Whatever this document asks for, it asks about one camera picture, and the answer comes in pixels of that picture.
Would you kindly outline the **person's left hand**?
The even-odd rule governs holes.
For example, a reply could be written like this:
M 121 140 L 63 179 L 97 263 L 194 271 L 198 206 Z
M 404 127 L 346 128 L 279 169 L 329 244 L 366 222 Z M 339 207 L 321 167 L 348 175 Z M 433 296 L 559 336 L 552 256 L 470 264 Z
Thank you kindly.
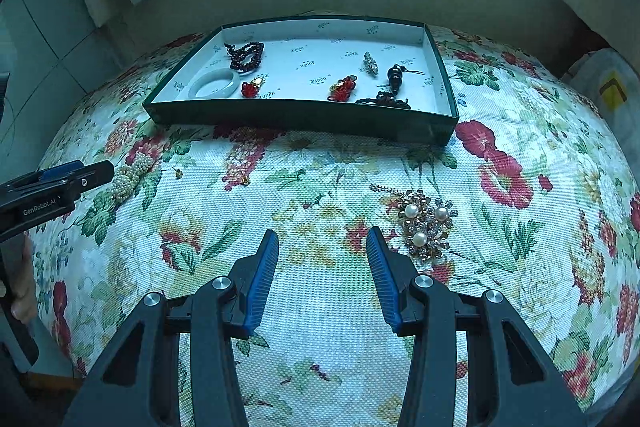
M 1 296 L 11 288 L 11 313 L 18 321 L 29 324 L 37 315 L 32 241 L 26 234 L 14 236 L 1 244 L 1 250 L 8 276 L 1 281 Z

